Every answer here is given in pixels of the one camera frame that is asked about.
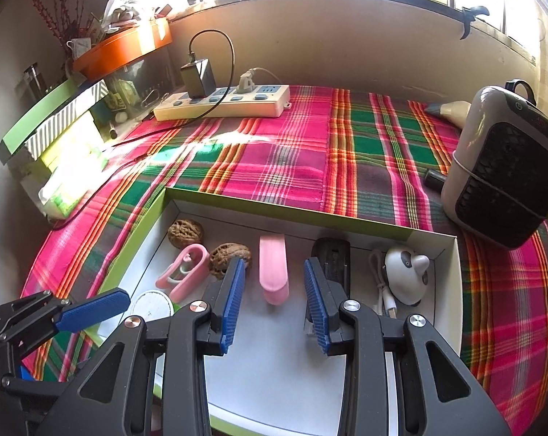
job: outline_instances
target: space heater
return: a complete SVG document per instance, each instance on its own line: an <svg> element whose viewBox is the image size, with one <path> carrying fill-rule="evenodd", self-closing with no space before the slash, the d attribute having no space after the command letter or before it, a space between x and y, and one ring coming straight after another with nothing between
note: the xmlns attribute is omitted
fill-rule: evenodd
<svg viewBox="0 0 548 436"><path fill-rule="evenodd" d="M528 99L514 93L517 85ZM508 249L548 216L548 119L535 105L522 80L482 88L441 192L449 218Z"/></svg>

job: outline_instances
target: pink rubber object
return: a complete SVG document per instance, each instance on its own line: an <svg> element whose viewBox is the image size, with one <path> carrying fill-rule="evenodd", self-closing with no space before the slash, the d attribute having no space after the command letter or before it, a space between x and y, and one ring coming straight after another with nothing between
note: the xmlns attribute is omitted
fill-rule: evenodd
<svg viewBox="0 0 548 436"><path fill-rule="evenodd" d="M174 278L171 275L179 269L180 266L191 266L193 268L186 273L178 272ZM201 244L192 244L181 251L175 262L171 264L165 272L155 282L157 288L166 290L174 285L169 294L173 303L182 302L195 288L209 275L209 253Z"/></svg>
<svg viewBox="0 0 548 436"><path fill-rule="evenodd" d="M260 285L268 303L282 304L288 299L290 290L283 234L260 237Z"/></svg>

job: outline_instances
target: wall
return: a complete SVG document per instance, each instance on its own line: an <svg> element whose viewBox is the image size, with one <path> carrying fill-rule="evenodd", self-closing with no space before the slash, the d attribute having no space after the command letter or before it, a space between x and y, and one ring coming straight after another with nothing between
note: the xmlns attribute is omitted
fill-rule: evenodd
<svg viewBox="0 0 548 436"><path fill-rule="evenodd" d="M32 105L23 71L38 62L46 83L60 76L64 52L26 0L10 0L0 15L0 140ZM0 303L16 298L48 227L0 163Z"/></svg>
<svg viewBox="0 0 548 436"><path fill-rule="evenodd" d="M286 84L325 85L386 93L419 101L471 101L485 85L523 78L538 88L536 67L475 29L425 9L386 0L248 0L209 8L171 24L176 66L201 29L233 40L236 75L262 66ZM218 85L229 75L227 43L198 38ZM266 75L259 81L267 82Z"/></svg>

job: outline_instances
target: power strip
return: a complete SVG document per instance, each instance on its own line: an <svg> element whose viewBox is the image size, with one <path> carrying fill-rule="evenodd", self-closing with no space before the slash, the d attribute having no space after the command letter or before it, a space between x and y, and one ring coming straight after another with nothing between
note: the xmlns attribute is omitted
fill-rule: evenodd
<svg viewBox="0 0 548 436"><path fill-rule="evenodd" d="M174 93L153 112L158 121L197 118L216 104L225 92L225 88L219 88L208 97L195 99L189 98L187 92ZM235 87L232 87L224 100L208 114L208 118L277 118L291 106L290 87L287 85L256 85L249 93L236 93Z"/></svg>

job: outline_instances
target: mug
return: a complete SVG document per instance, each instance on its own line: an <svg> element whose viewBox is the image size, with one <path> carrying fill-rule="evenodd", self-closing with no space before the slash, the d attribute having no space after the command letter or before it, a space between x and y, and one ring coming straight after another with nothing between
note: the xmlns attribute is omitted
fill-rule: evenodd
<svg viewBox="0 0 548 436"><path fill-rule="evenodd" d="M78 59L82 54L92 48L92 41L89 37L77 37L69 40L66 45L72 50L72 58Z"/></svg>

